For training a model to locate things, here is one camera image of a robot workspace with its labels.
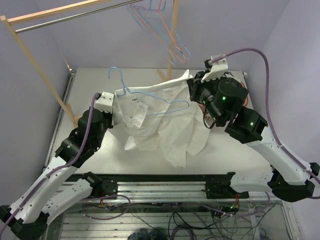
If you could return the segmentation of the blue wire hanger white shirt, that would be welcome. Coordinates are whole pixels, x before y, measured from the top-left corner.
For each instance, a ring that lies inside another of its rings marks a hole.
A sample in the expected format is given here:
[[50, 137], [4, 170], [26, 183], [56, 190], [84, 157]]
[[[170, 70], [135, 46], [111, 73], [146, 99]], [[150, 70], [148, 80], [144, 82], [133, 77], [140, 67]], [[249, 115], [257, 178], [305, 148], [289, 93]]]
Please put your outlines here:
[[157, 112], [147, 114], [146, 115], [147, 117], [166, 115], [166, 114], [171, 114], [171, 113], [175, 113], [175, 112], [180, 112], [180, 111], [183, 111], [183, 110], [187, 110], [190, 107], [190, 104], [189, 104], [189, 102], [187, 100], [180, 100], [180, 99], [176, 100], [176, 99], [174, 99], [172, 101], [168, 101], [168, 100], [166, 100], [165, 98], [163, 98], [161, 96], [158, 96], [158, 95], [155, 95], [155, 94], [151, 94], [149, 92], [131, 91], [126, 86], [125, 81], [123, 79], [123, 73], [118, 67], [112, 66], [112, 67], [109, 68], [109, 70], [108, 70], [108, 79], [110, 79], [111, 70], [113, 70], [113, 69], [115, 69], [115, 70], [117, 70], [119, 72], [120, 81], [121, 81], [121, 84], [123, 86], [122, 89], [119, 89], [119, 90], [115, 91], [115, 96], [116, 96], [118, 102], [120, 100], [124, 100], [124, 99], [129, 100], [130, 96], [131, 97], [138, 97], [137, 101], [142, 100], [142, 103], [147, 104], [149, 107], [151, 107], [154, 110], [156, 108], [160, 108], [163, 105], [160, 102], [164, 102], [167, 105], [167, 107], [169, 107], [171, 104], [175, 104], [175, 103], [186, 104], [185, 107], [177, 108], [177, 109], [174, 109], [174, 110], [169, 110], [168, 111], [169, 108], [167, 108], [167, 111], [158, 110]]

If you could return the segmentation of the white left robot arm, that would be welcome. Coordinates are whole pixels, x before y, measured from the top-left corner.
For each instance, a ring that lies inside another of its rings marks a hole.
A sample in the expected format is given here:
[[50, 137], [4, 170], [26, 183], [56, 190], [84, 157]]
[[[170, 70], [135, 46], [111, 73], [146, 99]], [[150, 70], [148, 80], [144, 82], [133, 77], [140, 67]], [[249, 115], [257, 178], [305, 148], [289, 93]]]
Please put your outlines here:
[[71, 188], [55, 194], [100, 148], [108, 129], [113, 128], [113, 108], [91, 107], [78, 120], [78, 127], [62, 141], [46, 169], [31, 187], [11, 205], [0, 207], [0, 219], [20, 240], [37, 240], [50, 223], [78, 201], [96, 199], [103, 181], [92, 172]]

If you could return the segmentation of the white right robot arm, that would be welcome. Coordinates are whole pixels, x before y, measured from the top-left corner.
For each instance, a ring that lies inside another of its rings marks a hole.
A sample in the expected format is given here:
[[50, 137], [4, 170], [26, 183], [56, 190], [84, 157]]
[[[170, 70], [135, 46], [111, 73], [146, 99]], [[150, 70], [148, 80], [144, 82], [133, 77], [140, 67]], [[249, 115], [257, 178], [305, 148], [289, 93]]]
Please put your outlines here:
[[202, 81], [205, 75], [198, 72], [188, 79], [189, 98], [202, 104], [213, 119], [212, 126], [224, 127], [225, 132], [241, 144], [259, 153], [271, 166], [261, 173], [229, 172], [218, 184], [221, 194], [231, 198], [247, 192], [272, 193], [286, 202], [297, 202], [313, 196], [320, 166], [300, 160], [276, 142], [267, 120], [254, 109], [244, 106], [249, 91], [232, 76]]

